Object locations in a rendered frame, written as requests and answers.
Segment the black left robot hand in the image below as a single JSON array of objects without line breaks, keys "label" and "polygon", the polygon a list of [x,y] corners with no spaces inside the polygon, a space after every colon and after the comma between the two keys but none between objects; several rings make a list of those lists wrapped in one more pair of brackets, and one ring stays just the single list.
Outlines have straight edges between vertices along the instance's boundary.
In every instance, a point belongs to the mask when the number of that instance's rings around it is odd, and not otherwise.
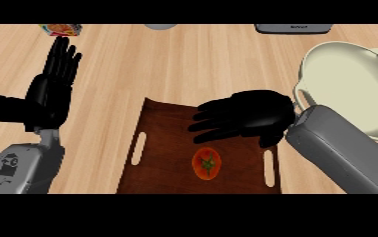
[{"label": "black left robot hand", "polygon": [[25,98],[0,95],[0,122],[22,123],[26,132],[62,126],[68,118],[81,57],[69,39],[57,36],[43,72],[31,81]]}]

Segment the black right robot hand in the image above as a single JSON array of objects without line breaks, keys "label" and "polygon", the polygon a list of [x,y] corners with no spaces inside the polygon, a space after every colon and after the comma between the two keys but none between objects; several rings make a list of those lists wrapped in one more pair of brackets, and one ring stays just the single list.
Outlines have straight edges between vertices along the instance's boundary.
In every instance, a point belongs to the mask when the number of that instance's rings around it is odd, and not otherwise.
[{"label": "black right robot hand", "polygon": [[295,121],[294,103],[286,95],[272,90],[249,90],[229,98],[211,100],[198,106],[190,132],[205,130],[193,138],[201,144],[236,136],[258,137],[260,147],[274,146]]}]

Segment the red tomato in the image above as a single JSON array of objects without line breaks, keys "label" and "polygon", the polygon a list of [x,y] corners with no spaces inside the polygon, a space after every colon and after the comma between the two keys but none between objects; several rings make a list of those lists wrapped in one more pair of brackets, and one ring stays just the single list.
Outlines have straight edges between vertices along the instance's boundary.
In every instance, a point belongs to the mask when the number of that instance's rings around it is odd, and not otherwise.
[{"label": "red tomato", "polygon": [[217,177],[221,168],[221,157],[212,148],[202,147],[198,149],[192,157],[192,168],[199,179],[212,180]]}]

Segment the cream white pot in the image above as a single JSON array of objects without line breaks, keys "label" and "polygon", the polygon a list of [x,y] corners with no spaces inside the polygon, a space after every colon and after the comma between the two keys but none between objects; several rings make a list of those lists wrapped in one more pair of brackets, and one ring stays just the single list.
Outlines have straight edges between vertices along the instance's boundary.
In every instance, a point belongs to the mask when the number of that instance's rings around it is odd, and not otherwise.
[{"label": "cream white pot", "polygon": [[297,106],[328,106],[378,141],[378,48],[334,41],[301,60],[292,89]]}]

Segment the brown wooden tray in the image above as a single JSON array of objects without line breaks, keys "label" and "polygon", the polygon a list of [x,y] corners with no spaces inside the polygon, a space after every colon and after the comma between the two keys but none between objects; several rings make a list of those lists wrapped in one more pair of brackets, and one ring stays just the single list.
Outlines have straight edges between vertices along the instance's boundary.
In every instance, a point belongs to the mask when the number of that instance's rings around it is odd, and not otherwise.
[{"label": "brown wooden tray", "polygon": [[[117,191],[119,193],[261,193],[277,194],[280,181],[266,183],[264,155],[255,137],[241,136],[201,144],[187,130],[196,109],[190,106],[143,101],[136,137],[145,137],[140,161],[125,163]],[[212,148],[221,160],[214,179],[201,179],[192,167],[196,151]]]}]

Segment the colourful printed box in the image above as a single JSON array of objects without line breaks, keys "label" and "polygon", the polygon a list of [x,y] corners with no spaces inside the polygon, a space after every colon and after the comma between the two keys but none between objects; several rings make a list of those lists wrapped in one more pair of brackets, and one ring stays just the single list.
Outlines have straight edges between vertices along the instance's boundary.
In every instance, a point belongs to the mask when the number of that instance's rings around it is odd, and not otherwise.
[{"label": "colourful printed box", "polygon": [[80,24],[40,24],[50,36],[78,36],[83,26]]}]

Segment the dark grey flat appliance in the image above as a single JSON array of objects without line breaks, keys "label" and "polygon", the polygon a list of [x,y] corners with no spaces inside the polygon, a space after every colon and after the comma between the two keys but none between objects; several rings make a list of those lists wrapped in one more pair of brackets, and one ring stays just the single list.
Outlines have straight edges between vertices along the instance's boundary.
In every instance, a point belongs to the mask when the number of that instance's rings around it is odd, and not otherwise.
[{"label": "dark grey flat appliance", "polygon": [[255,30],[266,34],[323,34],[331,24],[255,24]]}]

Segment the grey round object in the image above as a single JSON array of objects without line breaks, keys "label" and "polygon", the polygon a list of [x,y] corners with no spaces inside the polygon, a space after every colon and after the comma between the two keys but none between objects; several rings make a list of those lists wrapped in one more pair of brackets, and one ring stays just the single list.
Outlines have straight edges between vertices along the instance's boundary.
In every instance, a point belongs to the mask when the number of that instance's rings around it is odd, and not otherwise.
[{"label": "grey round object", "polygon": [[145,26],[152,30],[168,30],[171,29],[177,24],[145,24]]}]

